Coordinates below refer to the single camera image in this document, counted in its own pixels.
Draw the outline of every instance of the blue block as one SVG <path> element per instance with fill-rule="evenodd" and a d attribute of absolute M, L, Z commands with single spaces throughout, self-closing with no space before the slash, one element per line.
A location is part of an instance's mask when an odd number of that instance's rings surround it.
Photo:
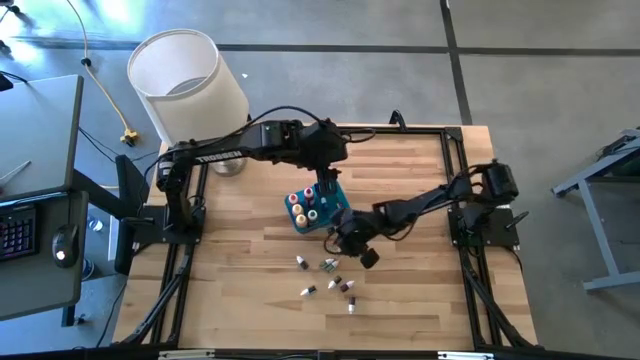
<path fill-rule="evenodd" d="M 333 214 L 336 210 L 340 208 L 349 208 L 349 201 L 347 201 L 347 197 L 344 195 L 340 184 L 336 183 L 336 193 L 332 195 L 322 196 L 327 201 L 325 204 L 321 201 L 321 196 L 318 195 L 318 184 L 313 185 L 313 193 L 315 194 L 315 201 L 313 206 L 309 206 L 307 200 L 304 198 L 304 189 L 297 191 L 295 194 L 298 196 L 299 203 L 302 205 L 304 209 L 304 215 L 307 216 L 309 211 L 315 210 L 318 212 L 318 220 L 313 224 L 310 224 L 306 228 L 301 228 L 296 225 L 296 218 L 291 212 L 291 208 L 293 205 L 289 203 L 289 194 L 284 197 L 284 206 L 287 209 L 287 213 L 289 214 L 289 218 L 291 219 L 291 224 L 300 234 L 306 234 L 310 231 L 327 228 L 331 224 L 331 214 Z"/>

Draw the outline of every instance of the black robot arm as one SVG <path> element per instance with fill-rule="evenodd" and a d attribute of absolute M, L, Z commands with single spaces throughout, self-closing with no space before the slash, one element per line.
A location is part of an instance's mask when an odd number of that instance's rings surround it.
<path fill-rule="evenodd" d="M 320 193 L 333 193 L 338 171 L 329 166 L 347 158 L 349 140 L 326 119 L 310 126 L 299 120 L 269 120 L 222 138 L 177 143 L 158 162 L 156 186 L 167 197 L 167 223 L 177 231 L 192 225 L 187 182 L 191 169 L 200 164 L 245 157 L 273 164 L 283 162 L 315 171 Z"/>
<path fill-rule="evenodd" d="M 472 177 L 480 175 L 481 183 L 473 183 Z M 482 185 L 480 193 L 473 192 L 475 184 Z M 367 242 L 378 235 L 389 240 L 402 240 L 413 228 L 418 217 L 447 205 L 466 202 L 464 221 L 472 229 L 482 222 L 497 206 L 508 204 L 518 195 L 511 169 L 508 165 L 494 161 L 476 165 L 456 175 L 449 184 L 418 195 L 409 200 L 390 200 L 374 204 L 370 212 L 341 209 L 331 218 L 330 235 L 337 234 L 333 241 L 339 251 L 328 252 L 360 257 L 365 268 L 370 268 L 379 256 Z M 401 231 L 405 233 L 394 237 Z"/>

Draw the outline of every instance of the wooden table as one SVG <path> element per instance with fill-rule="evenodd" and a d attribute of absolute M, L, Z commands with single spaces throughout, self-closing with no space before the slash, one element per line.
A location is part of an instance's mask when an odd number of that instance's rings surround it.
<path fill-rule="evenodd" d="M 462 130 L 469 164 L 489 161 L 487 127 Z M 349 158 L 337 168 L 352 208 L 370 210 L 372 203 L 410 198 L 446 183 L 437 136 L 379 134 L 348 147 Z M 333 275 L 356 282 L 342 294 L 327 290 L 332 276 L 317 268 L 330 257 L 322 248 L 325 233 L 299 235 L 284 209 L 286 194 L 314 182 L 313 172 L 253 160 L 236 177 L 210 174 L 205 235 L 196 248 L 180 347 L 471 349 L 460 263 L 445 210 L 420 218 L 401 242 L 372 240 L 381 259 L 370 270 L 358 259 L 341 258 Z M 164 202 L 153 187 L 150 203 Z M 152 245 L 134 259 L 114 340 L 131 333 L 156 300 L 166 252 L 166 245 Z M 311 271 L 298 269 L 296 255 L 307 259 Z M 500 248 L 487 248 L 487 258 L 496 301 L 535 342 L 515 258 Z M 299 295 L 314 284 L 315 295 Z M 357 298 L 354 315 L 347 313 L 347 296 Z M 172 313 L 170 306 L 165 333 Z M 489 339 L 483 307 L 479 313 Z"/>

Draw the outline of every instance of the yellow connector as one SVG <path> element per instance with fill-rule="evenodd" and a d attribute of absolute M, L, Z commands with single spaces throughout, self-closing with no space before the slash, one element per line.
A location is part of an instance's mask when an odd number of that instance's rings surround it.
<path fill-rule="evenodd" d="M 136 141 L 138 141 L 138 132 L 131 129 L 125 129 L 124 135 L 120 137 L 120 141 L 129 145 L 130 147 L 136 146 Z"/>

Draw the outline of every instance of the gray floor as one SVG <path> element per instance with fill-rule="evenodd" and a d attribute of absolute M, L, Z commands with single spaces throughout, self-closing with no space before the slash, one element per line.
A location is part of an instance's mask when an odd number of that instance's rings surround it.
<path fill-rule="evenodd" d="M 74 3 L 89 37 L 98 41 L 142 41 L 158 31 L 188 27 L 219 43 L 447 44 L 437 0 Z M 29 42 L 44 38 L 57 44 L 61 39 L 78 43 L 79 25 L 66 3 L 18 0 L 17 4 L 29 18 L 23 21 L 8 14 L 0 23 L 0 38 L 13 50 L 0 55 L 0 69 L 29 79 L 84 75 L 81 50 L 42 49 Z M 450 4 L 459 46 L 640 47 L 640 26 L 634 21 L 640 3 L 633 0 L 450 0 Z M 100 79 L 142 133 L 143 143 L 134 149 L 119 144 L 119 120 L 86 76 L 81 124 L 116 151 L 135 157 L 155 150 L 159 140 L 126 78 L 129 54 L 100 50 L 92 51 L 91 57 Z M 252 113 L 288 103 L 340 122 L 383 123 L 391 110 L 399 108 L 410 124 L 461 123 L 448 55 L 223 55 L 246 92 Z M 489 126 L 497 156 L 514 170 L 521 191 L 514 208 L 531 211 L 519 233 L 540 343 L 550 349 L 638 357 L 640 285 L 593 295 L 582 290 L 582 281 L 605 275 L 604 263 L 579 195 L 558 200 L 549 188 L 593 161 L 593 154 L 619 130 L 638 126 L 640 59 L 462 56 L 461 65 L 473 123 Z M 144 167 L 149 161 L 138 165 Z M 116 181 L 111 163 L 84 139 L 78 144 L 76 167 L 99 183 Z M 606 204 L 619 196 L 612 191 L 602 190 L 596 200 L 603 203 L 607 219 L 621 218 L 621 209 Z M 97 210 L 92 212 L 105 219 Z M 617 230 L 611 241 L 620 267 L 638 269 L 637 232 L 608 227 Z M 105 257 L 106 234 L 91 234 L 87 247 L 101 272 L 112 274 Z M 1 322 L 0 353 L 95 346 L 123 281 L 109 276 L 84 284 L 78 312 L 85 313 L 89 323 L 81 327 L 60 329 L 59 310 Z"/>

